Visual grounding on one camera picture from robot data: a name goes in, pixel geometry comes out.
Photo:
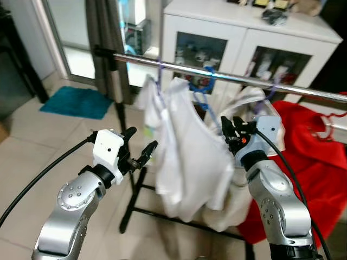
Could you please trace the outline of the red plastic hanger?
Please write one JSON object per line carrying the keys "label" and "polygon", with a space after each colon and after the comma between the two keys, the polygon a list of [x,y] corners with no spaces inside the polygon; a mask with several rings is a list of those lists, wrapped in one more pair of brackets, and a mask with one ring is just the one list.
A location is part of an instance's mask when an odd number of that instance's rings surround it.
{"label": "red plastic hanger", "polygon": [[319,114],[320,118],[325,125],[325,129],[323,132],[313,132],[314,137],[317,137],[320,141],[334,141],[333,134],[335,133],[335,129],[338,131],[347,131],[347,127],[344,125],[334,124],[333,118],[344,118],[347,116],[347,111],[343,112],[324,112],[324,109],[318,110],[317,114]]}

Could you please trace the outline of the large white t-shirt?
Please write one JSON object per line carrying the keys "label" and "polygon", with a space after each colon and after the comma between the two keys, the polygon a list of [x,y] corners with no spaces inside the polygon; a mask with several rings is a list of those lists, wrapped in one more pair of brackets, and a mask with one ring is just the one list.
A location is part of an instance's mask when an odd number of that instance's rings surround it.
{"label": "large white t-shirt", "polygon": [[174,77],[163,98],[156,191],[167,216],[190,222],[203,206],[223,209],[234,175],[233,159],[223,139],[198,116],[186,80]]}

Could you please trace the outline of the dark grey bundle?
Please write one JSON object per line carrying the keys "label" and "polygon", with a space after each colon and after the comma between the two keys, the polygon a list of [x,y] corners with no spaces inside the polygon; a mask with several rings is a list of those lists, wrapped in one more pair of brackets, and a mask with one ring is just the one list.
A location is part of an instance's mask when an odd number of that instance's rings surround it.
{"label": "dark grey bundle", "polygon": [[280,27],[287,23],[288,15],[282,10],[266,9],[262,13],[262,20],[273,27]]}

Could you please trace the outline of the grey curtain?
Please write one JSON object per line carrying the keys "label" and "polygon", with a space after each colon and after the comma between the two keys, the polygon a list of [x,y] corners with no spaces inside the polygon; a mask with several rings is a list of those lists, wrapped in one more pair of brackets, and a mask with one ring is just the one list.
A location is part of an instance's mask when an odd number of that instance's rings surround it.
{"label": "grey curtain", "polygon": [[[119,11],[117,0],[85,0],[85,18],[90,51],[97,47],[124,53],[124,45],[119,27]],[[98,91],[109,99],[131,105],[133,95],[128,80],[126,62],[116,61],[119,84],[113,83],[113,75],[109,70],[109,59],[94,55],[94,83]]]}

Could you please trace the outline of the purple plastic hanger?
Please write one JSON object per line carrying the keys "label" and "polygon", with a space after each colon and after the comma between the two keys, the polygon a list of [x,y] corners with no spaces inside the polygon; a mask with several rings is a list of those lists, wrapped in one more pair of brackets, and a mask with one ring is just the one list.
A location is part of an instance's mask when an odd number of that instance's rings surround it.
{"label": "purple plastic hanger", "polygon": [[162,104],[163,107],[165,107],[165,99],[163,98],[163,92],[162,92],[162,79],[163,79],[163,62],[161,56],[158,57],[158,77],[156,79],[156,92],[157,97],[159,97],[159,101]]}
{"label": "purple plastic hanger", "polygon": [[270,94],[265,97],[262,101],[258,101],[253,109],[255,115],[266,115],[270,114],[271,99],[276,92],[276,87],[281,82],[281,77],[283,73],[277,73],[273,78],[273,86],[271,87]]}

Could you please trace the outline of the clothes rack with silver rail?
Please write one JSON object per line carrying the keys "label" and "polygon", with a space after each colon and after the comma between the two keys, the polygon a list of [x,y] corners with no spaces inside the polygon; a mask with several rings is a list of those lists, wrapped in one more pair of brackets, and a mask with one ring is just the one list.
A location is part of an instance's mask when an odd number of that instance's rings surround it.
{"label": "clothes rack with silver rail", "polygon": [[[157,60],[120,54],[101,47],[97,47],[92,52],[92,56],[94,55],[109,59],[109,70],[114,73],[118,69],[116,61],[158,67]],[[210,72],[205,69],[168,62],[163,62],[163,67],[171,71],[211,78]],[[273,86],[273,83],[268,80],[233,74],[215,72],[214,77],[218,80],[263,89],[271,89]],[[347,97],[342,94],[284,84],[279,84],[276,89],[282,93],[310,96],[333,102],[347,102]],[[287,161],[280,150],[277,156],[283,163]],[[292,167],[286,164],[286,169],[282,171],[280,166],[275,161],[268,159],[267,154],[263,151],[253,151],[243,156],[241,163],[246,169],[246,179],[249,182],[251,196],[265,215],[264,228],[270,244],[272,260],[332,260],[327,247],[323,248],[323,253],[318,250],[319,245],[325,245],[325,239],[310,216],[303,189]]]}

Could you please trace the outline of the plain red t-shirt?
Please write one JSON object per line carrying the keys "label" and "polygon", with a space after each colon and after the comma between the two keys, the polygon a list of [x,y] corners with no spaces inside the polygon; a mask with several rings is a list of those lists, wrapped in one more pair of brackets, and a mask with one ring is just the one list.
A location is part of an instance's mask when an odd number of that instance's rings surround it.
{"label": "plain red t-shirt", "polygon": [[[289,164],[305,195],[309,213],[323,235],[329,235],[345,210],[347,200],[347,158],[345,146],[336,141],[320,141],[313,132],[323,132],[325,125],[317,112],[295,102],[273,104],[285,129],[285,150],[268,156],[284,171]],[[245,222],[238,227],[251,243],[267,240],[264,213],[253,199]]]}

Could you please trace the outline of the grey utility box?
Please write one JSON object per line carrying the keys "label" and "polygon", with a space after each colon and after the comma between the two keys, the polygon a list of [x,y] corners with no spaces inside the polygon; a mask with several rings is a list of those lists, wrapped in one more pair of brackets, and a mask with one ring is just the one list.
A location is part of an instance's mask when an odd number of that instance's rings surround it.
{"label": "grey utility box", "polygon": [[126,24],[125,50],[127,54],[144,55],[151,45],[151,22],[144,19],[139,24]]}

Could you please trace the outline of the glass door with white frame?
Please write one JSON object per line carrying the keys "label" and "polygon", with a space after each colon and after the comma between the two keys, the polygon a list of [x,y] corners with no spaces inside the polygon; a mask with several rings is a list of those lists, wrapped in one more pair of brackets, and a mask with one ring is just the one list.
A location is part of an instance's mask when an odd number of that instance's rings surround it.
{"label": "glass door with white frame", "polygon": [[[172,0],[117,0],[119,27],[124,43],[126,24],[151,22],[151,45],[143,56],[157,59],[163,37],[163,11]],[[94,88],[94,63],[89,51],[85,0],[37,0],[38,8],[44,12],[47,34],[52,38],[55,57],[62,69],[64,85],[79,88]]]}

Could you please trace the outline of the blue plastic hanger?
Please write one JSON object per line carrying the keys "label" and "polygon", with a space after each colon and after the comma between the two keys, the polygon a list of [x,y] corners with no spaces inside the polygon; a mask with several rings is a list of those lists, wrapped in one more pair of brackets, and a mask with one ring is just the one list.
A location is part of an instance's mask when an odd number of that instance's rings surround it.
{"label": "blue plastic hanger", "polygon": [[213,109],[211,109],[210,104],[208,102],[208,99],[206,97],[206,93],[208,91],[211,91],[214,87],[215,70],[214,70],[213,66],[205,66],[204,69],[207,70],[208,72],[210,72],[210,74],[211,74],[211,77],[207,77],[207,82],[206,83],[195,83],[194,81],[193,82],[189,81],[188,86],[189,86],[189,89],[191,91],[202,94],[202,100],[198,98],[199,95],[196,95],[196,94],[193,95],[193,98],[195,100],[194,104],[198,105],[200,107],[200,109],[205,112],[205,114],[210,114],[211,121],[213,122],[213,124],[215,124],[215,126],[217,126],[218,128],[221,128],[221,124],[216,120],[215,111],[213,111]]}

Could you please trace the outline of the small white garment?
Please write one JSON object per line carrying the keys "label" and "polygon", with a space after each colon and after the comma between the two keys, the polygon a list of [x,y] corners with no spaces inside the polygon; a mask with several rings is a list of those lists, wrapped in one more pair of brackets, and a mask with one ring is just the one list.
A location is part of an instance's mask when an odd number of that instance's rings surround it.
{"label": "small white garment", "polygon": [[163,119],[163,114],[167,111],[161,96],[159,96],[158,84],[152,76],[145,77],[134,106],[144,114],[143,141],[147,145],[152,141],[158,142],[158,146],[154,149],[149,161],[149,164],[154,165],[158,156],[166,149],[166,121]]}

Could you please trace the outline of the teal floor mat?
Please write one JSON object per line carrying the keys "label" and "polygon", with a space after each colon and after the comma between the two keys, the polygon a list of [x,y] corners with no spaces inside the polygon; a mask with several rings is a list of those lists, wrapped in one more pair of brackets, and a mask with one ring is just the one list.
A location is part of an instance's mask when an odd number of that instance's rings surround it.
{"label": "teal floor mat", "polygon": [[94,89],[63,86],[43,104],[39,111],[101,120],[112,102],[111,99]]}

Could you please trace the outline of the cream white t-shirt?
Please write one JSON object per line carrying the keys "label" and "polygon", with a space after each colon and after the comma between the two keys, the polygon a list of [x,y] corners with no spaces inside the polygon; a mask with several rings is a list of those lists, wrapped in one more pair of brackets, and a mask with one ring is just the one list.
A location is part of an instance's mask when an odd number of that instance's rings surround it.
{"label": "cream white t-shirt", "polygon": [[[228,95],[225,101],[217,104],[221,110],[215,111],[216,122],[219,122],[220,116],[239,116],[245,121],[254,121],[258,115],[278,116],[276,109],[267,101],[264,91],[257,87],[246,87],[238,94]],[[246,170],[238,164],[233,170],[233,178],[229,183],[222,210],[202,212],[203,221],[216,232],[225,232],[228,228],[245,222],[253,200],[248,190]]]}

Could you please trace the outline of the white cabinet with glass doors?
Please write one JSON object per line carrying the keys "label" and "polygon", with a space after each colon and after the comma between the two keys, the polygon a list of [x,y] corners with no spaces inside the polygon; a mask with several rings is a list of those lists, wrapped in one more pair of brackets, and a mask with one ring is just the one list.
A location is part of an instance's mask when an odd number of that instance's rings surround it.
{"label": "white cabinet with glass doors", "polygon": [[172,0],[163,12],[164,62],[285,85],[308,88],[342,42],[318,16],[271,25],[262,8],[225,0]]}

